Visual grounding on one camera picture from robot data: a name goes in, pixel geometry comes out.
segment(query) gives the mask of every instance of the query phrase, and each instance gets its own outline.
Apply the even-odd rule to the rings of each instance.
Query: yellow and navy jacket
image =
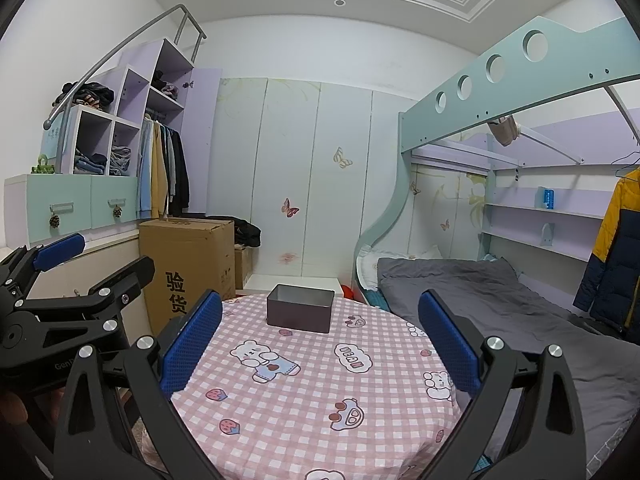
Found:
[[[640,344],[640,170],[616,184],[574,305]]]

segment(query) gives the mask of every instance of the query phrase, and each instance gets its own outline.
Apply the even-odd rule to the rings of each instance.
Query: circular hole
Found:
[[[486,62],[486,78],[492,83],[499,83],[504,77],[504,59],[502,56],[493,54]]]
[[[546,36],[542,34],[542,32],[532,30],[524,37],[522,49],[529,61],[539,62],[545,59],[546,53],[549,50],[549,44],[546,42]]]
[[[438,92],[436,95],[436,111],[441,114],[444,111],[444,107],[447,106],[447,96],[444,92]]]
[[[458,97],[463,101],[471,95],[472,81],[468,75],[463,75],[458,80]]]

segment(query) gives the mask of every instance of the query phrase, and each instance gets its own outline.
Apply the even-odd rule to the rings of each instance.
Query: white pillow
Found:
[[[377,251],[365,245],[360,249],[356,259],[356,273],[360,285],[367,290],[378,290],[378,260],[380,258],[396,258],[403,260],[441,260],[438,246],[432,246],[423,254],[392,253]]]

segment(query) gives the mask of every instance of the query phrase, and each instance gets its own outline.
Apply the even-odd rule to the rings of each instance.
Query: red object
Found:
[[[352,300],[353,299],[353,291],[346,285],[341,285],[342,287],[342,292],[344,293],[344,297],[347,300]]]

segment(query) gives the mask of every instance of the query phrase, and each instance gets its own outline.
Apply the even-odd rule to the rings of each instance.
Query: gray blanket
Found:
[[[574,314],[519,283],[505,260],[382,258],[378,286],[391,311],[417,326],[421,326],[418,299],[432,288],[454,314],[468,317],[484,336],[500,336],[513,349],[542,352],[551,343],[559,344],[574,377],[584,419],[588,477],[638,411],[640,347],[575,326]],[[512,394],[487,450],[490,456],[499,451],[513,418],[518,394]]]

